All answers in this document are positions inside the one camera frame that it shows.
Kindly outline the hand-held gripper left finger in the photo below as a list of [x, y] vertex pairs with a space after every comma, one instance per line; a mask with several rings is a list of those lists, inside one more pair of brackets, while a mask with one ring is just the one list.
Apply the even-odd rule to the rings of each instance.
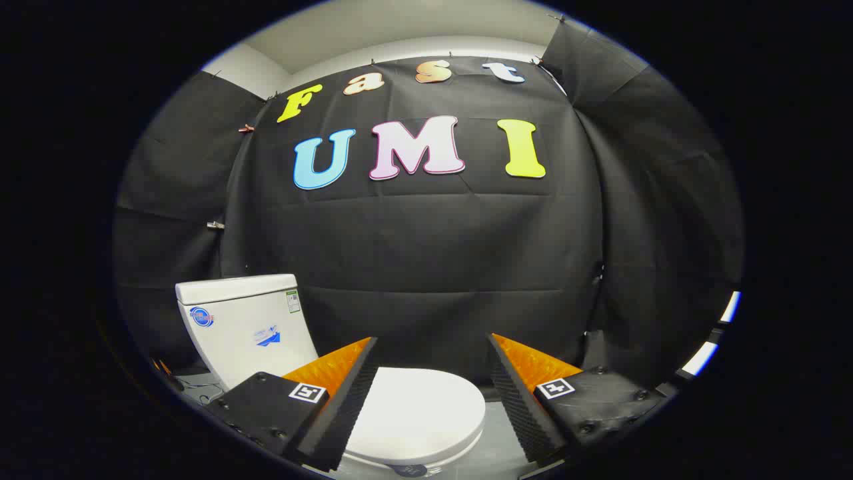
[[336, 470], [379, 368], [377, 341], [363, 338], [283, 376], [250, 374], [205, 416], [269, 455]]

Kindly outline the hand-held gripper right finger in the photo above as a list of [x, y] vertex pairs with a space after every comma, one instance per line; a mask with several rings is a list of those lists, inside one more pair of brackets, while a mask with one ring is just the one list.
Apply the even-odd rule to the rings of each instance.
[[494, 332], [490, 378], [528, 461], [603, 455], [668, 403], [609, 367], [581, 369]]

